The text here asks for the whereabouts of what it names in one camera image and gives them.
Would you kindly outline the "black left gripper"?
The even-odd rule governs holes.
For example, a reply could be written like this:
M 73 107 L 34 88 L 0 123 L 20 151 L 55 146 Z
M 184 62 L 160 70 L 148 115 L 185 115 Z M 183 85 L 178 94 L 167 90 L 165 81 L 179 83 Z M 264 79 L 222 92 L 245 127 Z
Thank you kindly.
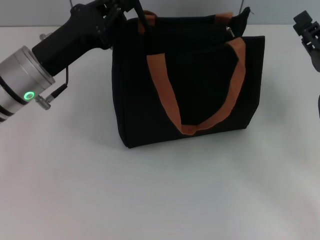
M 107 31 L 116 22 L 126 20 L 124 12 L 136 12 L 145 30 L 147 19 L 139 0 L 95 0 L 76 4 L 70 18 L 56 31 L 32 48 L 40 65 L 56 76 L 86 52 L 111 47 Z

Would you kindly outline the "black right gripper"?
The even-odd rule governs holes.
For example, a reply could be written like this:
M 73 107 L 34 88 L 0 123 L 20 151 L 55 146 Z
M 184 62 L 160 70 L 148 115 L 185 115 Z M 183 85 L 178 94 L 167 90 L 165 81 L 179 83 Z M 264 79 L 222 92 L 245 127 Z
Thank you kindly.
M 309 53 L 313 67 L 320 72 L 320 24 L 304 10 L 293 18 L 294 30 L 301 37 L 301 43 Z

